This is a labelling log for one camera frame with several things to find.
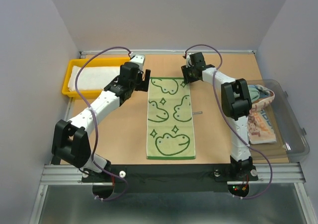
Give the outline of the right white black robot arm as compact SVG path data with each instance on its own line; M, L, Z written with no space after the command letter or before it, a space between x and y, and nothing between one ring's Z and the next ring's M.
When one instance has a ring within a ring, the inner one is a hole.
M205 62L201 52L184 54L186 64L181 67L186 84L203 81L213 86L217 105L226 124L231 130L230 165L226 175L241 179L253 169L247 122L252 101L245 79L227 76L213 65Z

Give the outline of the orange and green printed towel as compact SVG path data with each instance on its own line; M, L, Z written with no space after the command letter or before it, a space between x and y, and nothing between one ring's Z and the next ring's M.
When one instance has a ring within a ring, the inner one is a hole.
M248 137L252 145L272 144L277 141L274 128L265 112L265 109L274 101L275 94L272 90L255 84L260 91L260 98L252 103L248 116Z

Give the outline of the aluminium rail back edge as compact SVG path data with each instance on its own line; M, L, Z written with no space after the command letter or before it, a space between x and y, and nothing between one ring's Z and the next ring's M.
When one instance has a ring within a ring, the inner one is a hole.
M79 57L80 58L86 58L88 55L95 55L99 53L100 51L79 51ZM214 50L211 49L191 49L187 53L197 53L197 52L202 52L205 54L216 54ZM255 54L255 50L219 50L219 52L222 55L225 54ZM184 55L183 50L132 50L132 55ZM128 52L124 49L114 49L110 50L108 52L104 52L103 55L110 56L110 55L123 55L126 56L128 55Z

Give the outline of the clear plastic storage bin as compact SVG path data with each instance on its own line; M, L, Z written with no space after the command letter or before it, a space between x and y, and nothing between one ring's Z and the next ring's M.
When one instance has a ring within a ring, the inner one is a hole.
M288 102L288 94L281 85L272 79L251 80L248 85L262 85L275 94L274 101L265 112L274 128L277 141L272 144L250 146L261 151L273 163L297 163L305 159L310 147L305 131L300 127Z

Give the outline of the yellow plastic tray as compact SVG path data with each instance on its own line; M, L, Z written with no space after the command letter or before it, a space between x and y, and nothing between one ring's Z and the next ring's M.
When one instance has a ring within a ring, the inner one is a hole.
M86 67L120 67L130 59L128 57L115 58L96 58L93 59ZM79 98L80 96L75 89L75 79L81 67L87 62L87 59L70 60L67 66L65 80L62 87L62 94L68 97ZM84 90L80 91L82 95L89 98L96 98L102 90Z

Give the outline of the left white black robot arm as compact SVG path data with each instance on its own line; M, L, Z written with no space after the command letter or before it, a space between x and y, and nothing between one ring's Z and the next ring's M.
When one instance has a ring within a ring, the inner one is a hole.
M138 55L120 66L120 73L100 95L75 117L60 120L54 129L52 154L79 169L88 169L99 181L110 177L110 161L90 148L89 135L98 124L128 100L134 91L148 91L150 70L144 70L145 58Z

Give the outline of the white terry towel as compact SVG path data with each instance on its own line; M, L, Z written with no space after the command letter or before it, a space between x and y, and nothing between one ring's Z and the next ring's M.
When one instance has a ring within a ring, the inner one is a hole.
M78 78L78 90L103 90L119 74L120 67L85 67Z

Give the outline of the green frog pattern towel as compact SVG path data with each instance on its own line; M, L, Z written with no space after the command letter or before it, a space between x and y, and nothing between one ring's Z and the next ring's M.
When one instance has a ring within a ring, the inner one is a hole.
M147 159L196 158L190 87L181 77L151 77L147 108Z

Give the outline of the aluminium frame rail front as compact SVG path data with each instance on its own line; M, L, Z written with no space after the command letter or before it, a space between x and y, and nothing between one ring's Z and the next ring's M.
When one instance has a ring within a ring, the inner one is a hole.
M133 181L216 181L228 184L248 182L272 183L305 183L302 168L298 163L259 163L249 174L231 176L226 164L172 164L172 165L113 165L112 171L125 172L125 179ZM109 174L86 171L82 173L71 165L46 165L43 168L40 183L42 185L81 185L111 184Z

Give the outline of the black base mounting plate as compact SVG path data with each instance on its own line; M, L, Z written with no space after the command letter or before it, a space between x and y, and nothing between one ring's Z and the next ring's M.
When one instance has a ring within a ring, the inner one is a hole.
M143 164L111 165L110 172L119 175L125 172L123 180L112 179L104 172L96 173L84 169L84 183L93 187L110 184L109 190L119 194L126 193L177 193L177 192L227 192L228 183L257 181L256 174L241 175L231 178L226 175L230 164Z

